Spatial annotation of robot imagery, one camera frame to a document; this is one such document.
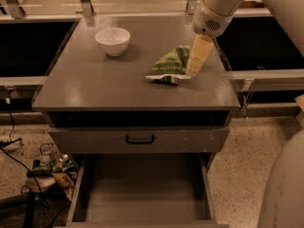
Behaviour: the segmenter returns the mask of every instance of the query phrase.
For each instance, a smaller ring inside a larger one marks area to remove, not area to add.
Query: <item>black handle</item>
[[[128,135],[125,136],[125,141],[128,144],[151,144],[155,140],[154,135],[151,135],[151,138],[148,140],[143,140],[143,139],[136,139],[136,138],[130,138]]]

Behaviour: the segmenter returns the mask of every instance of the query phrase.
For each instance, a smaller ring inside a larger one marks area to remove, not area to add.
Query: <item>white bowl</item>
[[[130,33],[124,28],[106,28],[95,35],[95,40],[106,54],[117,57],[127,49]]]
[[[35,177],[39,183],[42,192],[46,192],[48,188],[55,184],[56,180],[53,177]],[[26,181],[26,186],[30,187],[30,190],[35,193],[40,193],[37,182],[34,178],[30,178]]]

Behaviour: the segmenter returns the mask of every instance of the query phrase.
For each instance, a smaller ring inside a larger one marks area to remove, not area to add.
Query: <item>drawer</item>
[[[193,129],[52,128],[49,135],[70,154],[219,152],[229,126]]]
[[[85,157],[66,226],[228,228],[216,222],[201,154]]]

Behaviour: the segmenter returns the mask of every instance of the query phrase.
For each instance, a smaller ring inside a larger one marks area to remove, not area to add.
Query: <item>concrete floor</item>
[[[295,112],[279,117],[234,118],[231,132],[222,151],[217,153],[208,176],[218,223],[231,228],[257,227],[258,213],[271,167],[277,154],[301,128]],[[10,116],[0,115],[0,140],[7,141],[11,131]],[[22,144],[15,143],[6,150],[27,167],[39,158],[43,143],[52,143],[48,126],[39,114],[13,114],[15,129],[12,138],[21,137]],[[0,153],[0,200],[20,194],[27,179],[26,170],[15,161]],[[47,227],[66,199],[52,201],[50,210],[36,205],[33,227]],[[2,217],[0,227],[21,227],[25,216],[23,205]],[[67,210],[56,219],[55,225],[64,225]]]

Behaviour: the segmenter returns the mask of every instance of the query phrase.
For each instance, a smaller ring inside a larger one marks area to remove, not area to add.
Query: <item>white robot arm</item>
[[[262,0],[304,56],[304,0]],[[200,0],[194,15],[195,33],[220,36],[243,0]]]

